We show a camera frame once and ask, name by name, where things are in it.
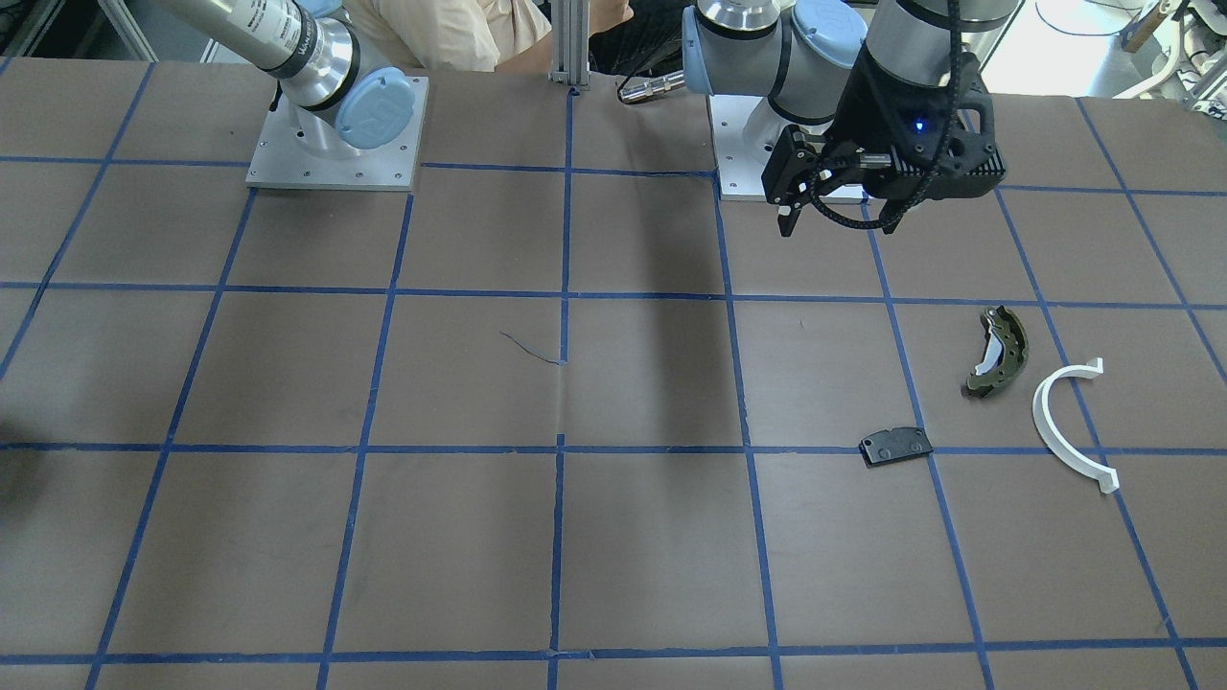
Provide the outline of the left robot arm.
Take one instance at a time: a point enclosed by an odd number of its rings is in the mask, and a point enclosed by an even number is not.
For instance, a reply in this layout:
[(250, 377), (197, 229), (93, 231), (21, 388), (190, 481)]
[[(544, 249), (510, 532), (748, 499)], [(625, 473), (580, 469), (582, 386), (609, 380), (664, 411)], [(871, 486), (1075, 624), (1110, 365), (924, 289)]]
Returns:
[(783, 122), (761, 185), (788, 239), (802, 209), (894, 232), (929, 200), (978, 199), (1007, 178), (993, 101), (964, 36), (1016, 1), (693, 1), (681, 18), (686, 87), (761, 97)]

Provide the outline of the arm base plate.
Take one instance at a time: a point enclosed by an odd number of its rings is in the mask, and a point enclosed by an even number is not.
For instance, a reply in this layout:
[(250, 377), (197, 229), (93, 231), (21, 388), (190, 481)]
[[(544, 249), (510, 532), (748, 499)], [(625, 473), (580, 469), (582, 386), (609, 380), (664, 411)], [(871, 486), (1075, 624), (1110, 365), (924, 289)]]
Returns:
[(772, 110), (767, 98), (756, 96), (713, 95), (708, 110), (720, 196), (763, 203), (761, 174), (788, 122)]
[(412, 118), (380, 149), (352, 149), (333, 126), (280, 96), (267, 112), (245, 184), (276, 192), (398, 192), (413, 189), (429, 79), (411, 76)]

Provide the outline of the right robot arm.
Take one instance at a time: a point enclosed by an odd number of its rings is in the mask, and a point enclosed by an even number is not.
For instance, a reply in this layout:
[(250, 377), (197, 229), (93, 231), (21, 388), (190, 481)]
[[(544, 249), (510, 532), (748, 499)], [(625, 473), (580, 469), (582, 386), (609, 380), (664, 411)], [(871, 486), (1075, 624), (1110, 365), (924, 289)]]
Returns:
[(204, 36), (276, 79), (290, 104), (325, 122), (352, 149), (391, 142), (412, 122), (412, 81), (364, 45), (340, 4), (312, 14), (298, 1), (162, 1)]

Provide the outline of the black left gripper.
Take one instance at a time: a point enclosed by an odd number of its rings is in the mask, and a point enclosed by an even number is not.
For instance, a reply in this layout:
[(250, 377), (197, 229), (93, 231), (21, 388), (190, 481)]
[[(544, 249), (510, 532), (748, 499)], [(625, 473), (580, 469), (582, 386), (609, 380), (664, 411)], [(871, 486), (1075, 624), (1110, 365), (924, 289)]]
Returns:
[(993, 192), (1007, 176), (1007, 163), (995, 141), (991, 97), (973, 53), (960, 52), (957, 68), (955, 83), (910, 83), (891, 74), (867, 45), (860, 48), (825, 136), (787, 124), (761, 174), (784, 239), (802, 207), (818, 199), (814, 176), (823, 149), (837, 162), (828, 187), (863, 185), (869, 196), (885, 200), (875, 221), (825, 211), (847, 228), (892, 233), (921, 201)]

